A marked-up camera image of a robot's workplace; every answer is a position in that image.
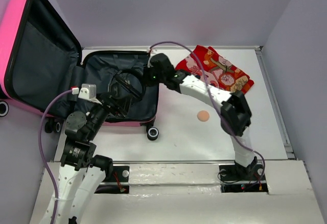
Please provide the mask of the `round peach makeup puff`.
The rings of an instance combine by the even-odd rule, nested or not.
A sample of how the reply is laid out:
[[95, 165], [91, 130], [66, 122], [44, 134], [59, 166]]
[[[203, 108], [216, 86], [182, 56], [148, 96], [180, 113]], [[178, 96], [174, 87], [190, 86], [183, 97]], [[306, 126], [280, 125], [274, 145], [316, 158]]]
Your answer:
[[209, 120], [210, 114], [207, 111], [202, 110], [197, 113], [197, 118], [202, 122], [206, 122]]

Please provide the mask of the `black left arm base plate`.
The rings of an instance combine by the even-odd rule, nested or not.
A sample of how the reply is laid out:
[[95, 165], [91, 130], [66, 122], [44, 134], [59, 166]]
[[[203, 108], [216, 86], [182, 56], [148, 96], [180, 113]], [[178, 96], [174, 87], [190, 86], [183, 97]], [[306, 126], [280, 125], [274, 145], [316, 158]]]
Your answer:
[[129, 165], [114, 165], [113, 172], [98, 186], [95, 194], [129, 194]]

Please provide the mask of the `pink hard-shell suitcase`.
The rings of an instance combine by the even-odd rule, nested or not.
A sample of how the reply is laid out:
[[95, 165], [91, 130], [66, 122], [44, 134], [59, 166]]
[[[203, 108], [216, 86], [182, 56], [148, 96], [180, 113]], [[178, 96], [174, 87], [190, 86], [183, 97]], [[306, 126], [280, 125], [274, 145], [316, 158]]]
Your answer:
[[[1, 21], [1, 97], [19, 107], [43, 113], [60, 93], [82, 84], [107, 91], [119, 70], [141, 75], [145, 51], [104, 50], [82, 55], [80, 42], [48, 0], [10, 0]], [[127, 74], [139, 91], [139, 82]], [[144, 126], [149, 139], [159, 136], [154, 126], [159, 86], [146, 87], [141, 101], [124, 98], [126, 117], [116, 126]]]

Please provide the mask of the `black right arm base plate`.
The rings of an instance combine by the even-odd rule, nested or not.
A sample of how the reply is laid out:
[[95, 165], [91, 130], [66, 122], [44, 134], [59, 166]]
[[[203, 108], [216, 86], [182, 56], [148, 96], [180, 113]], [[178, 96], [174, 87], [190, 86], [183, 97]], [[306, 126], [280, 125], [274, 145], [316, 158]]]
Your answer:
[[263, 166], [261, 164], [254, 167], [254, 172], [247, 176], [240, 176], [236, 172], [236, 167], [233, 164], [225, 164], [219, 166], [217, 174], [218, 180], [221, 183], [222, 193], [245, 193], [245, 192], [265, 192], [268, 193], [266, 178], [262, 174]]

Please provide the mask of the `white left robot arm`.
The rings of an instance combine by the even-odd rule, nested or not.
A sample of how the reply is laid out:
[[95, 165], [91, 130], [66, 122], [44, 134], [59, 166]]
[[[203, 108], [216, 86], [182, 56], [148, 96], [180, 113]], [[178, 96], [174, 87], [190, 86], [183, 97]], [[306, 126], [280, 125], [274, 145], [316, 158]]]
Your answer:
[[59, 175], [54, 177], [46, 160], [44, 166], [51, 178], [54, 192], [40, 223], [80, 223], [88, 204], [102, 181], [113, 175], [111, 158], [95, 155], [93, 139], [109, 114], [126, 115], [119, 100], [109, 93], [92, 95], [88, 88], [73, 87], [56, 96], [45, 109], [66, 94], [94, 105], [88, 113], [73, 112], [66, 119], [66, 141], [60, 159]]

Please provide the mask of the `red patterned cloth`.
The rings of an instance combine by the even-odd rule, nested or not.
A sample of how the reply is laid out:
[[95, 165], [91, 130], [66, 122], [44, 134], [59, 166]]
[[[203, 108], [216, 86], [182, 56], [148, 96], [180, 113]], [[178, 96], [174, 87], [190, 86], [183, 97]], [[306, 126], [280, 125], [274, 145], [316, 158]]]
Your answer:
[[180, 61], [175, 69], [183, 69], [202, 81], [207, 79], [210, 85], [230, 92], [239, 90], [247, 93], [254, 85], [248, 74], [218, 54], [211, 46], [197, 45], [193, 53]]

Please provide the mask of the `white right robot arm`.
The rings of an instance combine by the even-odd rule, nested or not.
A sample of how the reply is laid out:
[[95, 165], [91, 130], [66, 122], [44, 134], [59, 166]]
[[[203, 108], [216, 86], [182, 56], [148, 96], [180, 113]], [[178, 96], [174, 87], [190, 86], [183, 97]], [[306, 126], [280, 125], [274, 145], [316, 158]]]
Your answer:
[[247, 179], [253, 174], [258, 159], [251, 148], [249, 126], [252, 112], [243, 92], [225, 91], [206, 84], [185, 70], [176, 70], [163, 53], [150, 55], [144, 69], [144, 80], [147, 86], [164, 84], [170, 90], [213, 107], [221, 119], [221, 128], [231, 137], [236, 175]]

